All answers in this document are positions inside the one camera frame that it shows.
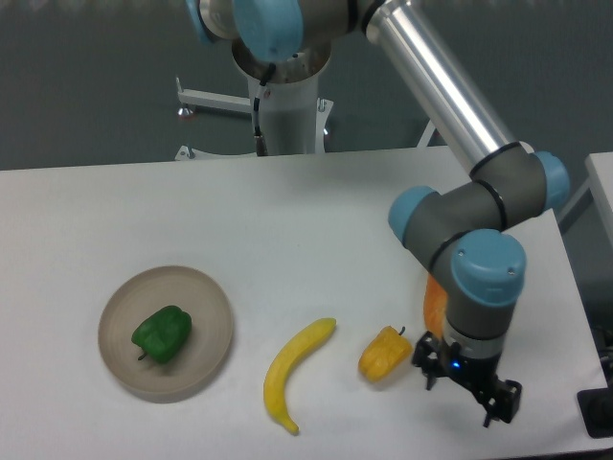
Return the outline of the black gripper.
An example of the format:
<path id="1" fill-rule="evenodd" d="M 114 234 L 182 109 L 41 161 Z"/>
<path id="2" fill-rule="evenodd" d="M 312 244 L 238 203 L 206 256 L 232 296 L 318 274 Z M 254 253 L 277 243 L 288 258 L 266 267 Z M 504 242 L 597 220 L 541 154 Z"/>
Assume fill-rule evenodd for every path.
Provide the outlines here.
<path id="1" fill-rule="evenodd" d="M 436 336 L 426 332 L 417 342 L 411 362 L 425 377 L 427 391 L 447 376 L 470 391 L 486 411 L 483 427 L 491 422 L 510 424 L 519 410 L 522 384 L 497 377 L 503 345 L 502 335 L 479 339 L 444 328 L 442 347 Z"/>

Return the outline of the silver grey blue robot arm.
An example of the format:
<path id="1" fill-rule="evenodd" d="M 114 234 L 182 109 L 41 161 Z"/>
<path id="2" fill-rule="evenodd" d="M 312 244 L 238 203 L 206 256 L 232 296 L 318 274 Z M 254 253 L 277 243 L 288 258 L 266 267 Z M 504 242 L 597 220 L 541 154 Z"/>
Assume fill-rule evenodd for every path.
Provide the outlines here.
<path id="1" fill-rule="evenodd" d="M 393 63 L 469 174 L 446 194 L 412 188 L 389 211 L 397 239 L 448 297 L 442 333 L 425 333 L 412 361 L 428 385 L 447 377 L 488 421 L 510 422 L 522 387 L 500 380 L 497 365 L 526 255 L 508 230 L 565 202 L 564 165 L 523 148 L 410 1 L 191 1 L 187 9 L 199 39 L 230 41 L 251 80 L 247 110 L 259 156 L 317 151 L 317 99 L 282 103 L 275 90 L 317 76 L 335 38 L 361 31 Z"/>

